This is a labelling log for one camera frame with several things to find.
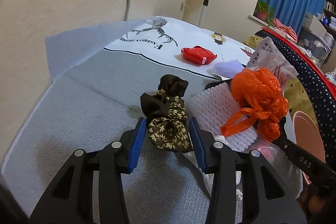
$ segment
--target bird illustration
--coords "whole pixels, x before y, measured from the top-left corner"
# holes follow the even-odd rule
[[[175,44],[176,44],[176,47],[177,47],[177,42],[175,41],[175,39],[173,39],[171,36],[167,35],[164,32],[164,30],[162,29],[162,27],[167,24],[167,20],[165,20],[162,17],[151,17],[148,20],[146,20],[145,23],[149,24],[149,25],[152,25],[152,27],[151,28],[146,28],[146,29],[143,29],[143,30],[132,30],[132,32],[137,32],[136,34],[139,34],[140,32],[157,30],[157,32],[160,34],[159,38],[163,37],[163,36],[167,37],[167,42],[162,42],[163,44],[164,43],[170,43],[170,42],[174,41]]]

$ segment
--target gray fabric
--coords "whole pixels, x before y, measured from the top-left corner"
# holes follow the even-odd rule
[[[154,94],[168,73],[189,81],[185,100],[211,82],[138,55],[106,50],[58,78],[4,168],[5,182],[23,210],[31,214],[75,149],[102,149],[134,128],[143,116],[140,95]],[[205,222],[209,197],[201,174],[184,156],[158,150],[146,138],[138,167],[122,179],[131,223]],[[97,220],[97,185],[94,189]]]
[[[81,64],[145,21],[136,19],[102,23],[47,37],[45,48],[51,80],[55,82],[68,68]]]

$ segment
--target clothes pile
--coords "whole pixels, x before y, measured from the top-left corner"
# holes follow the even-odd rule
[[[297,43],[297,35],[292,27],[285,26],[277,18],[273,20],[274,26],[280,30],[290,41]]]

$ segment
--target green plant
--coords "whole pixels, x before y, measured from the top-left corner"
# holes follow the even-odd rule
[[[274,26],[273,19],[274,19],[274,9],[269,8],[269,12],[267,14],[267,17],[265,18],[265,23],[267,23],[269,26]]]
[[[268,14],[269,6],[266,1],[258,0],[257,5],[255,7],[255,12],[266,13]]]
[[[268,6],[266,1],[258,0],[255,12],[266,13],[267,17],[264,22],[266,22],[269,26],[273,26],[274,9]]]

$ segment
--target white sheet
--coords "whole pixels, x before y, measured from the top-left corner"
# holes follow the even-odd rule
[[[250,57],[242,49],[248,48],[244,44],[225,37],[222,45],[216,43],[211,36],[212,31],[201,29],[190,23],[169,18],[153,17],[119,39],[105,47],[112,51],[127,51],[142,54],[154,62],[188,70],[204,76],[211,76],[216,62],[237,59],[246,65]],[[208,65],[197,65],[182,57],[181,49],[201,46],[217,55]]]

